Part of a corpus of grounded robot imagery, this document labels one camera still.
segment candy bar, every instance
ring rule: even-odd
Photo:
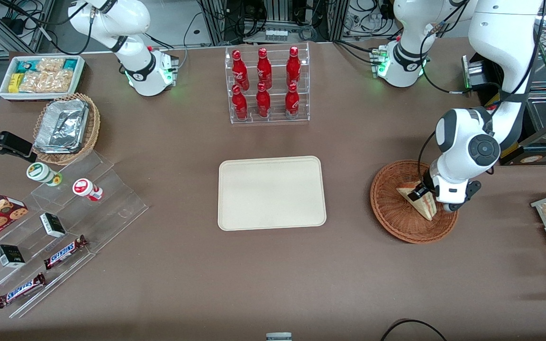
[[[87,240],[85,240],[83,235],[80,235],[80,237],[75,239],[71,244],[65,246],[65,248],[56,252],[56,254],[54,254],[52,257],[46,259],[44,261],[45,269],[52,269],[54,265],[60,263],[70,255],[74,254],[77,250],[80,249],[80,247],[84,246],[85,244],[87,244]]]
[[[45,286],[46,284],[46,278],[44,277],[43,273],[40,272],[37,277],[17,287],[13,291],[10,291],[7,295],[0,296],[0,309],[10,304],[18,297],[28,293],[32,289],[35,289],[36,287],[39,287],[41,285]]]

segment bottle cap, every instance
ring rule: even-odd
[[[233,52],[231,52],[231,55],[233,56],[234,61],[241,60],[241,52],[239,52],[239,50],[233,50]]]

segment acrylic bottle rack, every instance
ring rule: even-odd
[[[300,60],[300,81],[297,84],[297,93],[299,95],[299,112],[295,119],[286,117],[286,93],[288,93],[288,85],[286,84],[286,63],[290,56],[290,47],[296,46],[299,48]],[[258,74],[256,73],[256,65],[258,64],[258,48],[259,46],[243,45],[236,47],[227,47],[225,50],[225,75],[227,78],[227,97],[229,98],[229,114],[233,124],[246,125],[253,123],[292,123],[304,122],[310,119],[310,73],[309,73],[309,45],[294,44],[294,45],[265,45],[267,48],[267,56],[271,61],[273,69],[273,87],[269,89],[271,95],[271,114],[268,118],[262,118],[258,114],[256,106],[256,93],[258,92],[256,85],[258,84]],[[231,52],[239,50],[241,59],[247,67],[247,78],[250,82],[250,88],[243,91],[243,95],[247,100],[247,120],[240,121],[237,119],[231,101],[233,93],[231,87],[235,84],[233,78],[233,58]]]
[[[0,296],[32,280],[40,272],[43,272],[47,285],[20,296],[0,309],[2,314],[10,318],[22,317],[148,209],[148,205],[121,181],[112,167],[111,162],[93,151],[60,170],[63,183],[56,187],[41,184],[23,199],[29,213],[0,233],[0,244],[18,246],[26,263],[16,269],[0,264]],[[102,188],[102,199],[89,201],[76,196],[71,187],[79,178],[87,178]],[[54,238],[46,234],[39,219],[44,212],[60,218],[66,230],[65,236]],[[43,261],[80,235],[84,235],[89,244],[46,270]]]

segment woven basket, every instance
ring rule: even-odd
[[[416,164],[414,160],[401,160],[383,167],[372,181],[370,204],[382,226],[397,238],[414,244],[437,242],[453,229],[458,212],[446,212],[436,203],[437,214],[430,222],[397,192],[401,183],[419,180]],[[420,163],[421,172],[428,168]]]
[[[78,153],[74,154],[47,154],[41,153],[33,147],[33,151],[37,154],[39,160],[47,163],[59,164],[60,166],[66,166],[80,157],[85,157],[85,155],[88,155],[94,148],[96,140],[98,139],[98,129],[100,129],[100,113],[98,112],[98,108],[96,108],[94,102],[88,96],[81,93],[74,93],[73,95],[60,97],[60,99],[55,99],[54,101],[70,101],[72,99],[81,99],[90,106],[88,121],[85,124],[82,149],[80,149]],[[41,127],[41,120],[44,118],[46,108],[41,111],[41,115],[39,115],[39,118],[37,119],[37,124],[35,125],[35,129],[33,129],[33,138],[37,138],[37,133],[39,132],[39,127]]]

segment small black box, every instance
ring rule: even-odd
[[[40,215],[39,218],[41,219],[41,225],[44,226],[45,233],[56,238],[64,237],[66,231],[57,216],[46,212]]]
[[[0,244],[1,265],[8,268],[20,268],[24,265],[24,259],[17,246]]]

